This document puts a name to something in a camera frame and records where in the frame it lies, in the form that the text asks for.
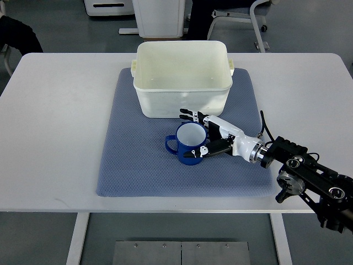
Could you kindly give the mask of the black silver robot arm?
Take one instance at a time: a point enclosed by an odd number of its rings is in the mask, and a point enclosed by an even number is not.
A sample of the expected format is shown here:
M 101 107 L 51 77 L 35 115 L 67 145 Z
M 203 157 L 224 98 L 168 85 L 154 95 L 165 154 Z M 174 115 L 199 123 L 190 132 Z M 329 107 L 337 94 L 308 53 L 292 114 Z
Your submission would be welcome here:
M 273 161 L 282 164 L 277 176 L 278 203 L 299 196 L 316 213 L 321 227 L 339 233 L 352 230 L 351 177 L 319 164 L 317 153 L 280 136 L 261 147 L 256 160 L 264 168 Z

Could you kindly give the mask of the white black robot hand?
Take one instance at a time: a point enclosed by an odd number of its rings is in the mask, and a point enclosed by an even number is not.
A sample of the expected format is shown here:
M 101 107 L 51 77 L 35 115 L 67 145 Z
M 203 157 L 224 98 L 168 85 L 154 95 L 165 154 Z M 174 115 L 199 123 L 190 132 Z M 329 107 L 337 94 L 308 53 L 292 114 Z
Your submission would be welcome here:
M 203 125 L 209 142 L 183 154 L 185 158 L 205 158 L 227 153 L 240 156 L 248 162 L 261 160 L 264 142 L 258 137 L 247 136 L 243 130 L 214 115 L 180 109 L 179 117 Z

